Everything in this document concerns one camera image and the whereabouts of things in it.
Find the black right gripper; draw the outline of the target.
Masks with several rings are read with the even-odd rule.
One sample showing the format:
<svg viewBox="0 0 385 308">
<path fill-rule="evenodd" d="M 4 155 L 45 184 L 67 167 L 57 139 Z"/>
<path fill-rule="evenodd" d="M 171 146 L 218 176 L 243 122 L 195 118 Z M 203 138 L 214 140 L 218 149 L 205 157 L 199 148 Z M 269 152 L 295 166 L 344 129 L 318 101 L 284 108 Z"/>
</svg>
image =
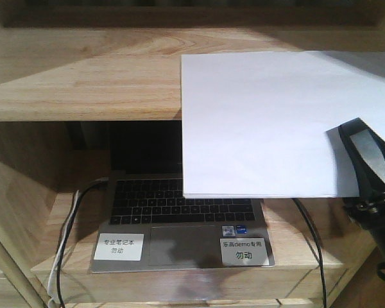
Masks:
<svg viewBox="0 0 385 308">
<path fill-rule="evenodd" d="M 361 198 L 343 198 L 348 217 L 368 231 L 383 261 L 377 276 L 385 281 L 385 141 L 363 120 L 355 118 L 338 126 L 355 170 Z"/>
</svg>

